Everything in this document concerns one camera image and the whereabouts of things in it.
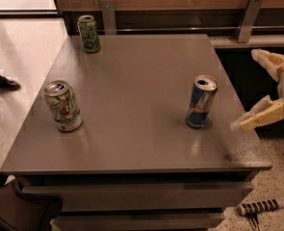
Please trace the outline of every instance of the white floor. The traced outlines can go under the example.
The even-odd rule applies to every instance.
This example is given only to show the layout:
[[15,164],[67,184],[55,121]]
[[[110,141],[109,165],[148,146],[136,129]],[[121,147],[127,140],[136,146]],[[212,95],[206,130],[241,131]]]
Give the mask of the white floor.
[[[22,86],[15,92],[0,91],[0,166],[66,37],[61,18],[0,19],[0,73]],[[253,180],[255,189],[245,202],[284,195],[284,140],[262,139],[262,143],[273,169]],[[252,230],[235,208],[228,208],[225,215],[213,231]],[[262,230],[284,231],[284,209],[262,214],[259,220]]]

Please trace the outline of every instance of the silver can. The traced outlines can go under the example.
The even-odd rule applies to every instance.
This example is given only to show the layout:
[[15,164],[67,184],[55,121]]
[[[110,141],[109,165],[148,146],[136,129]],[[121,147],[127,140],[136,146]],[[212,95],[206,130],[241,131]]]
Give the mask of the silver can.
[[212,76],[199,75],[195,78],[191,103],[186,117],[189,127],[198,129],[204,126],[218,87],[218,81]]
[[101,48],[97,25],[92,15],[82,15],[78,18],[78,30],[87,53],[98,52]]
[[73,88],[66,81],[53,81],[44,89],[45,102],[61,131],[72,131],[82,123]]

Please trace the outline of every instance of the foot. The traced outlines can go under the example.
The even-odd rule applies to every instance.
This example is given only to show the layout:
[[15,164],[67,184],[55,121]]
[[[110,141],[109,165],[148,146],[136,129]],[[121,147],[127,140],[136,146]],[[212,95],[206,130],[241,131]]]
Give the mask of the foot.
[[18,90],[20,88],[20,85],[18,82],[9,80],[4,76],[0,75],[0,89],[5,90]]

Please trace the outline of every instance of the can lid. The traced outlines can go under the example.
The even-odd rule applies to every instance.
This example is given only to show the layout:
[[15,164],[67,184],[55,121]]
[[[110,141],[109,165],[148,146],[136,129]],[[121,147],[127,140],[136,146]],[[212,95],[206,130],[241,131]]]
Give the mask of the can lid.
[[207,91],[215,91],[218,89],[218,81],[210,75],[200,75],[195,78],[194,83],[198,88]]
[[88,23],[94,21],[94,17],[92,15],[82,15],[78,18],[78,21]]
[[68,89],[68,83],[66,81],[53,81],[44,89],[45,95],[48,96],[59,96],[64,94]]

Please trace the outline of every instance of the drawer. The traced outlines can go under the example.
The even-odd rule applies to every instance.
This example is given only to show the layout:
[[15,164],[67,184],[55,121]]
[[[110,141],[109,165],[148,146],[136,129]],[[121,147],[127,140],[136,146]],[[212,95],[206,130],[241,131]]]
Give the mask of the drawer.
[[64,212],[86,212],[225,208],[237,206],[252,189],[249,182],[221,182],[28,186],[23,192],[56,195]]
[[222,213],[102,215],[57,217],[53,221],[62,231],[104,230],[192,230],[218,226]]

